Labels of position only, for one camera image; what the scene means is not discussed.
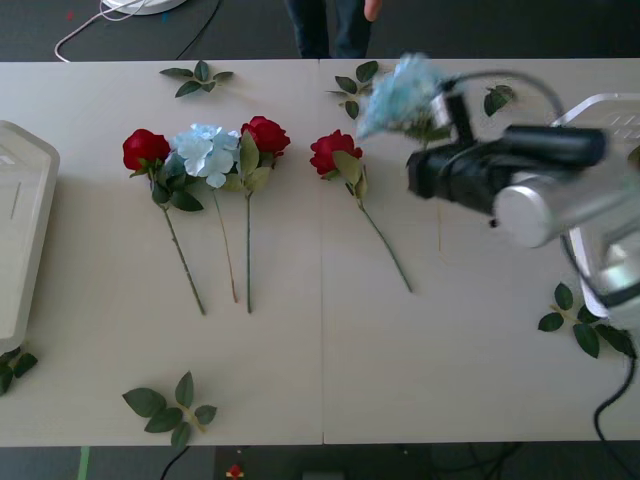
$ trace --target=hand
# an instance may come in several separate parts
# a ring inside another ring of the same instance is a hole
[[[382,0],[364,0],[364,16],[370,22],[375,22],[382,8]]]

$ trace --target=green tape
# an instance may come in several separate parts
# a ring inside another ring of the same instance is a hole
[[[89,471],[89,452],[91,447],[80,448],[80,465],[78,466],[78,480],[87,480]]]

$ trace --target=floor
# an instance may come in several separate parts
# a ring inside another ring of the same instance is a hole
[[[218,0],[189,0],[168,15],[97,22],[71,40],[72,61],[171,60]],[[222,0],[218,15],[184,58],[296,58],[283,0]],[[328,0],[329,22],[335,27]],[[1,0],[0,61],[54,61],[54,44],[97,11],[97,0]],[[640,2],[629,0],[386,0],[369,56],[424,51],[436,58],[640,56]],[[640,442],[616,444],[640,471]],[[476,445],[481,458],[500,446]],[[93,448],[89,480],[155,480],[175,454],[166,448]],[[79,448],[0,449],[0,480],[76,478]],[[402,447],[192,448],[167,480],[218,480],[242,460],[248,480],[300,479],[303,470],[348,473],[350,480],[427,480],[429,465],[464,466],[467,445]],[[441,479],[484,478],[478,470]],[[504,480],[625,478],[597,443],[526,444],[505,464]]]

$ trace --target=leaf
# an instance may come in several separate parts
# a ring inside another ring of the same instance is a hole
[[[169,192],[166,188],[162,187],[158,182],[153,182],[153,190],[151,191],[151,198],[158,205],[162,205],[169,201]]]
[[[216,407],[212,407],[211,405],[202,405],[196,408],[195,416],[198,419],[200,425],[209,425],[218,413],[218,409]]]
[[[220,72],[216,73],[213,76],[213,79],[216,82],[224,82],[225,80],[229,80],[231,77],[233,77],[233,72]]]
[[[145,432],[163,433],[173,430],[182,421],[182,410],[177,407],[167,408],[156,413],[147,426]]]
[[[13,367],[13,374],[16,378],[21,378],[25,373],[35,367],[36,363],[38,363],[38,359],[35,356],[30,353],[25,353],[18,359],[16,366]]]
[[[207,65],[206,62],[203,62],[202,60],[200,60],[196,64],[196,68],[193,70],[193,73],[196,76],[197,80],[200,80],[201,82],[206,82],[207,79],[209,78],[209,65]]]
[[[173,192],[170,200],[171,205],[184,212],[199,212],[204,209],[196,197],[184,191]]]
[[[338,77],[336,76],[336,83],[338,86],[347,93],[355,95],[358,91],[358,86],[356,82],[351,80],[349,77]]]
[[[556,303],[562,310],[569,310],[573,307],[573,294],[569,287],[564,283],[558,284],[555,292],[553,292],[553,296],[556,299]]]
[[[515,92],[507,85],[498,85],[495,88],[490,88],[489,93],[484,97],[484,113],[491,117],[509,102],[515,100],[515,98]]]
[[[242,190],[244,190],[242,179],[237,173],[227,173],[227,180],[220,188],[229,192],[241,192]]]
[[[9,365],[0,365],[0,397],[7,393],[13,381],[13,370]]]
[[[600,354],[600,342],[593,328],[581,323],[573,326],[573,334],[578,341],[578,345],[593,358],[598,358]]]
[[[352,157],[347,152],[338,151],[333,152],[333,161],[347,182],[351,185],[358,183],[358,180],[360,180],[360,176],[362,175],[362,165],[360,164],[360,160],[356,157]]]
[[[596,332],[617,351],[624,353],[628,357],[636,358],[633,340],[626,332],[616,330],[610,325],[597,325],[595,328]]]
[[[216,82],[209,82],[202,85],[202,89],[207,93],[211,93],[211,90],[213,90],[215,86],[216,86]]]
[[[356,78],[360,83],[367,83],[378,73],[378,62],[372,60],[365,62],[356,68]]]
[[[580,307],[580,310],[578,311],[578,320],[580,320],[582,323],[594,323],[602,319],[599,317],[596,317],[593,313],[589,311],[586,305],[583,305],[582,307]]]
[[[185,95],[189,95],[190,93],[196,92],[200,90],[202,85],[195,80],[189,80],[188,82],[182,84],[182,86],[176,92],[176,98],[184,97]]]
[[[187,372],[178,382],[176,387],[176,402],[189,408],[193,403],[193,376]]]
[[[267,185],[270,173],[271,167],[256,168],[253,173],[245,179],[244,186],[250,192],[262,190]]]
[[[193,72],[186,68],[167,68],[160,73],[169,77],[193,77]]]
[[[362,176],[360,177],[360,180],[358,180],[358,183],[356,183],[356,186],[354,187],[353,192],[355,194],[355,197],[358,200],[363,200],[368,190],[369,190],[369,182],[367,180],[367,169],[363,165]]]
[[[360,106],[358,105],[358,102],[348,100],[344,104],[344,109],[347,111],[347,115],[349,115],[353,120],[358,118],[358,114],[360,113]]]
[[[543,332],[555,332],[564,324],[564,317],[559,313],[545,315],[538,323],[538,330]]]
[[[260,152],[249,131],[245,131],[240,139],[240,172],[246,179],[258,167]]]
[[[178,425],[171,434],[171,446],[182,450],[187,446],[189,437],[191,436],[191,425],[187,422],[182,422]]]
[[[153,417],[167,407],[162,395],[150,388],[136,388],[122,395],[131,409],[143,418]]]

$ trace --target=white cable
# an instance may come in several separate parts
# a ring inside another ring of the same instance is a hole
[[[89,25],[91,25],[93,22],[95,22],[98,18],[102,17],[102,18],[104,18],[106,20],[109,20],[110,22],[120,22],[122,20],[126,20],[128,18],[131,18],[136,13],[138,13],[140,11],[140,9],[142,7],[144,7],[147,4],[147,2],[149,2],[150,0],[133,0],[133,1],[129,2],[129,3],[125,3],[124,5],[120,5],[118,7],[110,8],[109,10],[103,10],[102,9],[102,0],[99,0],[99,1],[100,1],[100,7],[99,7],[100,11],[96,15],[91,17],[89,20],[87,20],[85,23],[83,23],[80,27],[76,28],[73,32],[71,32],[69,35],[67,35],[62,40],[60,40],[58,43],[56,43],[56,46],[53,49],[53,53],[56,55],[56,57],[58,57],[63,62],[70,63],[69,60],[67,60],[66,58],[64,58],[60,54],[60,48],[62,47],[62,45],[64,45],[66,42],[68,42],[73,37],[75,37],[78,33],[80,33],[82,30],[84,30]],[[134,3],[140,3],[140,6],[138,7],[138,9],[135,12],[133,12],[133,13],[131,13],[129,15],[126,15],[126,16],[124,16],[122,18],[112,18],[112,17],[109,17],[109,16],[106,15],[107,13],[115,12],[116,10],[120,10],[121,8],[133,5]]]

